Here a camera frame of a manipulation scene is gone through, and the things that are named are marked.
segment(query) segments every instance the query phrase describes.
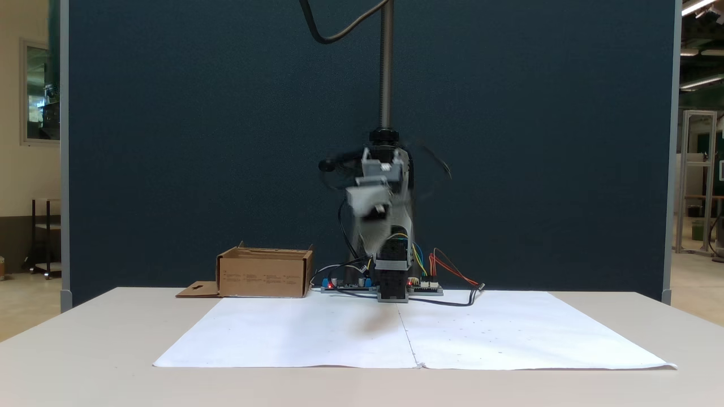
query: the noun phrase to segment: yellow wire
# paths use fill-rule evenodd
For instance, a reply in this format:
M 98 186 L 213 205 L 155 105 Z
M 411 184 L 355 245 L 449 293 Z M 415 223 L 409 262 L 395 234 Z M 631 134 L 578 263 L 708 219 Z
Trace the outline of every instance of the yellow wire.
M 395 236 L 402 236 L 402 237 L 404 237 L 405 239 L 407 239 L 408 242 L 410 242 L 410 244 L 412 245 L 412 250 L 413 250 L 413 252 L 415 253 L 415 258 L 417 259 L 417 264 L 419 264 L 419 265 L 420 265 L 420 268 L 422 269 L 422 275 L 423 275 L 423 276 L 427 276 L 427 275 L 428 275 L 428 274 L 427 274 L 427 270 L 425 270 L 425 267 L 422 267 L 422 258 L 420 257 L 420 254 L 417 253 L 417 247 L 415 247 L 415 243 L 414 243 L 414 242 L 411 242 L 411 241 L 410 241 L 410 238 L 409 238 L 406 234 L 404 234 L 404 233 L 395 233 L 394 235 L 391 235 L 391 236 L 388 237 L 387 239 L 392 239 L 392 238 L 395 237 Z

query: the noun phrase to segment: orange wire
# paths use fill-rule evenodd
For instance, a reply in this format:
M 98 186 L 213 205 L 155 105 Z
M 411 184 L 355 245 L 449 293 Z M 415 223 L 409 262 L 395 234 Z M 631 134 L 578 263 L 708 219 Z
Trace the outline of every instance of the orange wire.
M 430 274 L 433 276 L 437 276 L 437 268 L 435 264 L 435 256 L 433 256 L 432 253 L 430 253 L 429 256 L 427 256 L 428 261 L 430 262 Z
M 435 254 L 435 251 L 439 251 L 439 252 L 452 264 L 452 268 L 450 268 L 450 266 L 448 266 L 445 262 L 443 262 L 442 260 L 440 260 L 440 258 L 438 258 L 437 255 Z M 438 249 L 438 248 L 434 248 L 434 249 L 432 250 L 432 253 L 430 254 L 430 256 L 431 256 L 431 262 L 430 262 L 431 264 L 439 264 L 439 265 L 443 266 L 447 271 L 449 271 L 449 272 L 453 273 L 454 275 L 462 278 L 463 280 L 469 282 L 470 284 L 472 284 L 472 285 L 479 285 L 475 280 L 471 280 L 471 279 L 465 277 L 465 276 L 463 275 L 463 273 L 461 273 L 460 270 L 458 270 L 458 268 L 455 266 L 455 264 L 450 261 L 450 258 L 447 257 L 447 255 L 446 255 L 442 250 L 440 250 L 440 249 Z

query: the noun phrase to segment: window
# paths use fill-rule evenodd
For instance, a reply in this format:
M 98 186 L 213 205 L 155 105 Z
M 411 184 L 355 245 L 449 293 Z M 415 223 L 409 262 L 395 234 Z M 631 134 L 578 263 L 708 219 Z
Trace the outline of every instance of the window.
M 60 141 L 59 92 L 48 74 L 48 48 L 20 41 L 20 143 L 52 146 Z

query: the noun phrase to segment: box flap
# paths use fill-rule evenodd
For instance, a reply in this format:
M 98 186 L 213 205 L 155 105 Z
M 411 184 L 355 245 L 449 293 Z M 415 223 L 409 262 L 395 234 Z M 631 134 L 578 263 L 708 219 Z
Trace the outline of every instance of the box flap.
M 176 294 L 176 298 L 199 298 L 218 297 L 219 288 L 215 281 L 197 281 L 182 292 Z
M 304 255 L 304 288 L 302 289 L 302 296 L 307 295 L 307 291 L 311 288 L 311 279 L 314 264 L 314 245 L 310 245 L 307 253 Z

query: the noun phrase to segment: fluorescent light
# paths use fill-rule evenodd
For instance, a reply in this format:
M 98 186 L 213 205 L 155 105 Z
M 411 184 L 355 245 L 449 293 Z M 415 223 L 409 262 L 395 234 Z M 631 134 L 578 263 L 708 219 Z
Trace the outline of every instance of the fluorescent light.
M 681 90 L 686 90 L 686 89 L 689 89 L 689 88 L 694 88 L 694 87 L 699 86 L 699 85 L 704 85 L 704 84 L 707 84 L 707 83 L 716 82 L 716 81 L 722 80 L 722 79 L 724 79 L 724 74 L 719 74 L 719 75 L 715 75 L 715 76 L 705 77 L 705 78 L 703 78 L 703 79 L 698 79 L 698 80 L 694 80 L 694 81 L 691 81 L 691 82 L 682 83 L 681 86 L 679 86 L 679 89 L 681 89 Z
M 705 56 L 724 56 L 724 49 L 707 49 L 702 51 L 702 55 Z
M 708 6 L 709 4 L 715 2 L 716 0 L 691 0 L 687 1 L 682 7 L 681 7 L 681 16 L 685 16 L 688 14 L 691 14 L 695 12 L 698 9 L 701 9 L 704 6 Z

